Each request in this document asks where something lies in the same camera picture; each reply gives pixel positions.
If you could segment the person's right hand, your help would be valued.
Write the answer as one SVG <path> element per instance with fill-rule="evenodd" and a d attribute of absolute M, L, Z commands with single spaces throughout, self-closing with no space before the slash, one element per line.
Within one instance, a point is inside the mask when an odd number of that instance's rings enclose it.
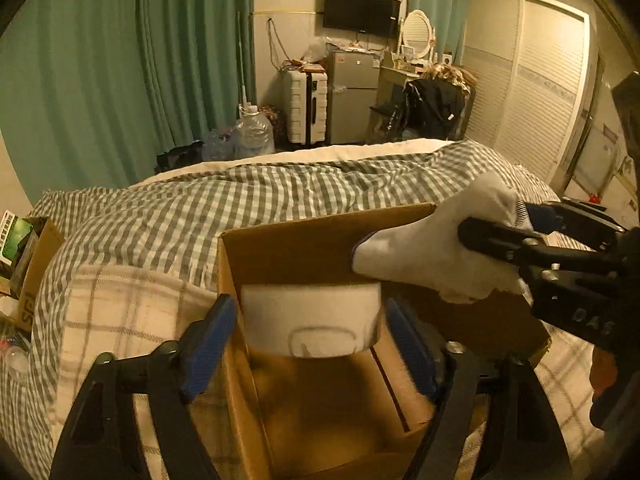
<path fill-rule="evenodd" d="M 594 347 L 591 355 L 589 381 L 593 397 L 597 399 L 616 383 L 618 368 L 613 353 Z"/>

